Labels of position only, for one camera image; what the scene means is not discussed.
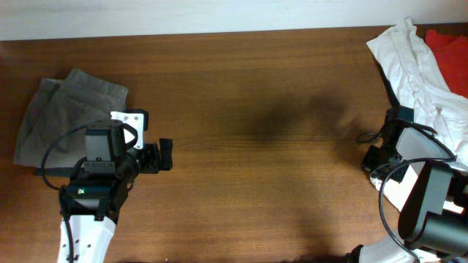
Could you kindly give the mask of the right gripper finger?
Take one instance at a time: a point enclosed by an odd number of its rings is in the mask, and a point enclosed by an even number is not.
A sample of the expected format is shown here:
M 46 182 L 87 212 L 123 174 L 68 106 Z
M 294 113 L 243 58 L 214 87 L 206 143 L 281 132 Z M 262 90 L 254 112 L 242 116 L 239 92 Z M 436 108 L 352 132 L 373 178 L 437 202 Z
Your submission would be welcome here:
M 372 172 L 380 165 L 380 148 L 377 146 L 371 145 L 367 150 L 363 161 L 361 162 L 361 169 L 364 172 Z
M 409 107 L 396 106 L 388 109 L 385 113 L 385 123 L 394 121 L 414 122 L 414 110 Z

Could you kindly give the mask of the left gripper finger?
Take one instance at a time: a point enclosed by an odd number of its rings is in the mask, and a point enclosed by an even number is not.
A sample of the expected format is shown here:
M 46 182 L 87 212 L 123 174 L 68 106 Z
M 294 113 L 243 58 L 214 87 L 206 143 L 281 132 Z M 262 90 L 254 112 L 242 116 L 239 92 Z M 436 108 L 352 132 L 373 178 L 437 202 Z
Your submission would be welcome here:
M 173 141 L 168 138 L 159 139 L 160 169 L 169 171 L 173 167 Z
M 143 109 L 127 109 L 124 120 L 133 128 L 146 132 L 148 130 L 148 112 Z

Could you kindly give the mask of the white polo shirt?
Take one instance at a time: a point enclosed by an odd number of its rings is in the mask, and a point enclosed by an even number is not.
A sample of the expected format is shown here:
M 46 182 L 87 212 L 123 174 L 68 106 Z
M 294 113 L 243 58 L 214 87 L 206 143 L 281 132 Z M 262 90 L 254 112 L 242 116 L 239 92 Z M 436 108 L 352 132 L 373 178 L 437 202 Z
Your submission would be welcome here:
M 366 44 L 399 104 L 414 110 L 414 122 L 437 132 L 436 138 L 457 157 L 453 167 L 467 171 L 467 98 L 449 90 L 433 52 L 416 32 L 412 20 L 405 18 Z M 403 131 L 396 150 L 404 159 L 447 158 L 444 150 L 411 128 Z M 422 166 L 408 167 L 401 183 L 386 183 L 384 195 L 399 212 Z

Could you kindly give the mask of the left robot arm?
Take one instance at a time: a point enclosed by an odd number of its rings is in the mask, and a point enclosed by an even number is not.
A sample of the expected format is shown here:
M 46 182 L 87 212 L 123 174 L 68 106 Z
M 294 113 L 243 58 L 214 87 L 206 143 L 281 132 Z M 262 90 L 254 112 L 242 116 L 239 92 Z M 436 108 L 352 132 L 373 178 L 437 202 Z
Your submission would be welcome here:
M 103 262 L 120 210 L 140 174 L 173 167 L 173 141 L 146 143 L 148 113 L 113 111 L 86 127 L 86 155 L 58 191 L 63 216 L 59 262 Z

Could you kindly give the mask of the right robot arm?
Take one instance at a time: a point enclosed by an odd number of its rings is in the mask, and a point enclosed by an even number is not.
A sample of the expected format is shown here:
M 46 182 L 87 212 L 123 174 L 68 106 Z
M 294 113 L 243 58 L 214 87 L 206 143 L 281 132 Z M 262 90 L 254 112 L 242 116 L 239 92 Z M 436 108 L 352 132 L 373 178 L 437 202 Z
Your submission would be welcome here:
M 358 245 L 346 262 L 450 262 L 467 257 L 467 173 L 437 132 L 414 121 L 414 110 L 395 106 L 368 143 L 361 168 L 378 183 L 378 206 L 387 237 Z M 396 183 L 403 199 L 397 231 L 385 218 L 385 187 Z

